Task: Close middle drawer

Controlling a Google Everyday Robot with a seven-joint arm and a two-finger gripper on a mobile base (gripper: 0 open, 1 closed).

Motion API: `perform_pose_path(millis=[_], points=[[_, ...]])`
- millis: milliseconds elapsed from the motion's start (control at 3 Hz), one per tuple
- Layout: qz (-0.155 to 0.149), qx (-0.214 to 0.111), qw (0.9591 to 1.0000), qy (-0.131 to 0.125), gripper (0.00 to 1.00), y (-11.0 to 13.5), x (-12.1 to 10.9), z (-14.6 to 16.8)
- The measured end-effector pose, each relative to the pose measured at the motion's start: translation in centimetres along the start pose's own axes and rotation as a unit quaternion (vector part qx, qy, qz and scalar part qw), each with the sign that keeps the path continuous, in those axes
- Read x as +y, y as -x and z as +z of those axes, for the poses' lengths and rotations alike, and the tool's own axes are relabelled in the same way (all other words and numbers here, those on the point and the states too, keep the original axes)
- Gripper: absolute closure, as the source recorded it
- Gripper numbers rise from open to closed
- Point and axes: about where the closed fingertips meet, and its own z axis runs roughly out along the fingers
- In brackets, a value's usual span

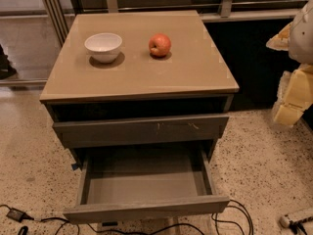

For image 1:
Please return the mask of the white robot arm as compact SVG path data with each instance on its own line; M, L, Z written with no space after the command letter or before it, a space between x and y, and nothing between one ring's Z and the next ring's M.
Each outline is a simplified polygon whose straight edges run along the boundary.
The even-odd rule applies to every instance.
M299 62L293 72L284 71L280 79L272 120L293 126L313 105L313 0L309 0L278 34L270 38L266 47L287 51Z

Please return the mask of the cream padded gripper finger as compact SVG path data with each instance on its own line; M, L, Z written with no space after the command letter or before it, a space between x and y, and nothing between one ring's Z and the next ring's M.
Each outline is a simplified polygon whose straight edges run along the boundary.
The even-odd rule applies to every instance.
M270 38L266 47L276 51L288 51L290 39L291 23L288 23L275 36Z
M284 71L273 106L273 121L293 126L312 104L313 66L301 64L293 72Z

